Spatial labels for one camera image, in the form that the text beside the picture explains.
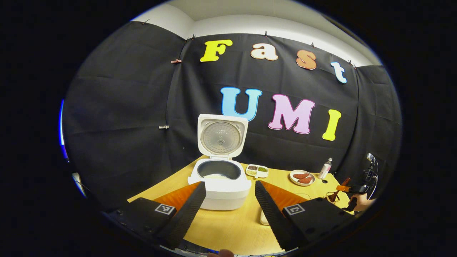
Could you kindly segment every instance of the human hand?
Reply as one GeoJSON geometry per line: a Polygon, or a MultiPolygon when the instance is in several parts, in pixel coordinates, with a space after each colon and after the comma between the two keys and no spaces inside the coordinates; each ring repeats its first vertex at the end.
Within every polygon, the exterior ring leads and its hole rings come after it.
{"type": "Polygon", "coordinates": [[[215,254],[215,253],[211,253],[209,252],[207,254],[207,257],[234,257],[235,254],[230,251],[230,250],[227,250],[227,249],[222,249],[219,251],[219,254],[215,254]]]}
{"type": "Polygon", "coordinates": [[[356,206],[354,207],[354,211],[364,211],[370,206],[370,200],[367,199],[366,193],[365,194],[358,194],[358,193],[354,194],[353,196],[351,196],[349,202],[351,202],[351,200],[353,198],[357,198],[357,203],[356,203],[356,206]]]}

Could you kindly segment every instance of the white rice cooker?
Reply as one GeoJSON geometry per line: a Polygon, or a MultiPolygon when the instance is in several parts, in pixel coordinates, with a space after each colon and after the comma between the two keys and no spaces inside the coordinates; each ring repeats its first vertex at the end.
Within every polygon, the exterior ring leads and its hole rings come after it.
{"type": "Polygon", "coordinates": [[[208,210],[240,208],[252,185],[243,167],[232,158],[243,150],[248,120],[225,115],[200,114],[198,117],[198,149],[206,159],[195,164],[189,184],[204,181],[206,197],[201,205],[208,210]]]}

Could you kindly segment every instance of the black curtain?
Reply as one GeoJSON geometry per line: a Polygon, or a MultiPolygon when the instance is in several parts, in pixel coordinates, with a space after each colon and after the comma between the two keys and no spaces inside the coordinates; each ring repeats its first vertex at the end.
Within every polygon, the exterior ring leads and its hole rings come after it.
{"type": "Polygon", "coordinates": [[[81,65],[63,109],[65,143],[83,184],[110,209],[173,174],[166,96],[185,40],[129,22],[81,65]]]}
{"type": "Polygon", "coordinates": [[[107,208],[115,208],[194,161],[202,155],[198,115],[222,114],[223,87],[241,90],[238,113],[248,108],[246,89],[262,91],[236,161],[319,172],[332,157],[331,172],[340,182],[360,174],[366,151],[378,158],[380,183],[386,179],[382,169],[394,167],[400,109],[381,66],[354,69],[326,51],[284,38],[221,34],[184,40],[155,25],[129,22],[87,58],[65,98],[66,145],[83,183],[107,208]],[[205,42],[224,39],[233,45],[219,60],[200,61],[205,42]],[[251,57],[256,43],[273,45],[279,59],[251,57]],[[316,69],[297,65],[299,50],[316,55],[316,69]],[[170,62],[175,59],[182,62],[170,62]],[[338,81],[331,62],[345,70],[347,83],[338,81]],[[286,95],[293,109],[303,99],[315,103],[309,134],[268,127],[275,94],[286,95]],[[341,113],[334,141],[322,138],[330,109],[341,113]],[[159,129],[162,125],[169,128],[159,129]]]}
{"type": "Polygon", "coordinates": [[[371,153],[378,161],[379,180],[372,198],[378,197],[397,163],[401,138],[400,103],[393,83],[383,66],[363,66],[356,69],[359,88],[357,122],[351,145],[336,178],[342,183],[351,178],[350,185],[362,185],[363,170],[368,169],[371,153]]]}

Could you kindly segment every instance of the ceiling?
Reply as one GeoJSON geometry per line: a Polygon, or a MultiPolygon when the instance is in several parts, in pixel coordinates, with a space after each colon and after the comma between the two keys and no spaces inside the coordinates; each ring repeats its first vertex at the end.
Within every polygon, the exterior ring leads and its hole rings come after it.
{"type": "Polygon", "coordinates": [[[372,63],[378,58],[350,31],[343,31],[320,13],[292,0],[172,0],[166,2],[194,21],[227,15],[263,15],[299,22],[326,32],[365,55],[372,63]]]}

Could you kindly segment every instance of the letter m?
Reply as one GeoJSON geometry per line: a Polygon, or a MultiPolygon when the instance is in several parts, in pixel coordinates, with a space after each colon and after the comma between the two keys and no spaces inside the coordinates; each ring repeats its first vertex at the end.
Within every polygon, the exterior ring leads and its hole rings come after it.
{"type": "Polygon", "coordinates": [[[281,119],[284,120],[284,125],[287,130],[297,122],[293,131],[300,134],[309,133],[309,119],[311,111],[315,103],[310,100],[301,100],[295,110],[292,109],[289,97],[285,95],[273,95],[273,100],[276,102],[273,121],[268,124],[271,129],[282,129],[281,119]]]}

